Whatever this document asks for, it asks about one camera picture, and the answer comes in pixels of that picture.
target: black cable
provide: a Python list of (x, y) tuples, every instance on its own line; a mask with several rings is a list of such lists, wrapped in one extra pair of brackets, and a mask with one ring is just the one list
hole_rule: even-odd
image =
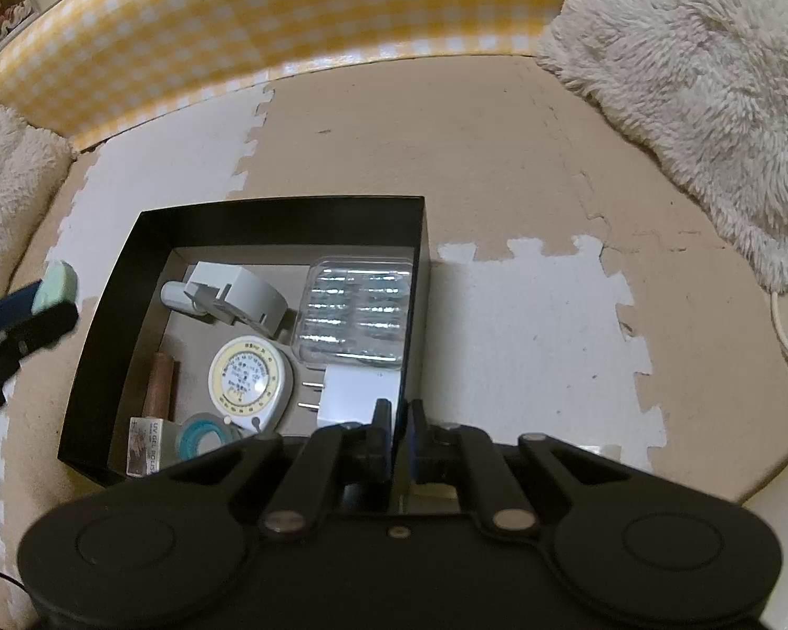
[(13, 585), (17, 585), (17, 587), (19, 587), (21, 590), (26, 592), (26, 588), (23, 586), (23, 584), (20, 581), (16, 581), (10, 575), (6, 575), (2, 571), (0, 571), (0, 578), (3, 578), (4, 581), (8, 581), (8, 582), (12, 583)]

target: white cable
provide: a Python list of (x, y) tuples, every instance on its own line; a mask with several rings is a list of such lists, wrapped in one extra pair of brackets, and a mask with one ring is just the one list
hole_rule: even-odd
[(782, 346), (782, 351), (788, 357), (788, 336), (786, 336), (785, 330), (782, 329), (782, 321), (779, 319), (779, 296), (775, 291), (771, 293), (771, 320), (773, 321), (776, 338), (779, 339), (779, 345)]

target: floor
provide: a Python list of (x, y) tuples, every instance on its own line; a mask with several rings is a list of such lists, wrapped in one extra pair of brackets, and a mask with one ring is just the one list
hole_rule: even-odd
[[(24, 365), (0, 415), (0, 568), (13, 570), (32, 520), (92, 489), (55, 448), (136, 215), (344, 193), (427, 197), (431, 416), (500, 440), (615, 445), (735, 500), (788, 460), (788, 375), (765, 296), (652, 157), (529, 59), (385, 62), (240, 90), (82, 155), (15, 279), (35, 279), (45, 258), (72, 263), (81, 318)], [(0, 582), (0, 627), (28, 613)]]

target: white tape measure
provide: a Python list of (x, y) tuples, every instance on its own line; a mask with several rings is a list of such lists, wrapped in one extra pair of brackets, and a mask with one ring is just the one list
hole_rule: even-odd
[(208, 385), (226, 421), (255, 433), (272, 431), (292, 394), (292, 366), (265, 338), (241, 336), (216, 353)]

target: mint green object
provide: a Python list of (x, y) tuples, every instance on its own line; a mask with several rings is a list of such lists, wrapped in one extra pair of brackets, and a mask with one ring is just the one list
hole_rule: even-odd
[(33, 315), (65, 300), (76, 303), (79, 278), (76, 271), (62, 260), (51, 260), (32, 302)]

